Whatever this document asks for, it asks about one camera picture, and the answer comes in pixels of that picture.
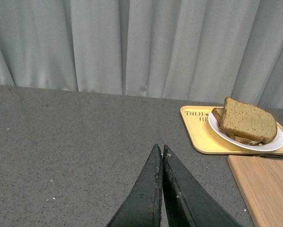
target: curtain fold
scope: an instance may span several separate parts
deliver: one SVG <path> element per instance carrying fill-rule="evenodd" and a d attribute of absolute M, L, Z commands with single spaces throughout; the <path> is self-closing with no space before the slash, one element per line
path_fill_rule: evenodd
<path fill-rule="evenodd" d="M 233 98 L 258 104 L 282 47 L 283 1 L 261 1 L 232 92 Z"/>
<path fill-rule="evenodd" d="M 283 0 L 0 0 L 0 84 L 283 108 Z"/>

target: bread slice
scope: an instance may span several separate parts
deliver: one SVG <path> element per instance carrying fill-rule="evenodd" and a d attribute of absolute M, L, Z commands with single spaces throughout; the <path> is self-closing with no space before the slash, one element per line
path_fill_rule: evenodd
<path fill-rule="evenodd" d="M 221 108 L 221 107 L 220 108 L 217 107 L 217 108 L 214 108 L 212 110 L 212 114 L 215 117 L 215 119 L 217 120 L 219 127 L 222 124 L 223 113 L 224 113 L 224 109 Z M 250 140 L 250 139 L 247 139 L 247 138 L 237 136 L 237 135 L 232 134 L 232 133 L 226 133 L 226 135 L 229 138 L 231 138 L 232 140 L 237 141 L 239 143 L 246 144 L 246 145 L 256 146 L 260 143 L 260 141 Z"/>
<path fill-rule="evenodd" d="M 270 143 L 277 135 L 277 122 L 271 113 L 258 106 L 226 97 L 220 130 Z"/>

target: speckled countertop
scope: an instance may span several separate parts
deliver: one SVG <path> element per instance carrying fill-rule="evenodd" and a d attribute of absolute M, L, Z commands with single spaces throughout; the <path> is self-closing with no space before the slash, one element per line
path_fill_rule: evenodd
<path fill-rule="evenodd" d="M 107 225 L 156 143 L 253 227 L 227 156 L 193 148 L 184 105 L 214 104 L 0 86 L 0 227 Z M 283 126 L 283 110 L 270 111 Z"/>

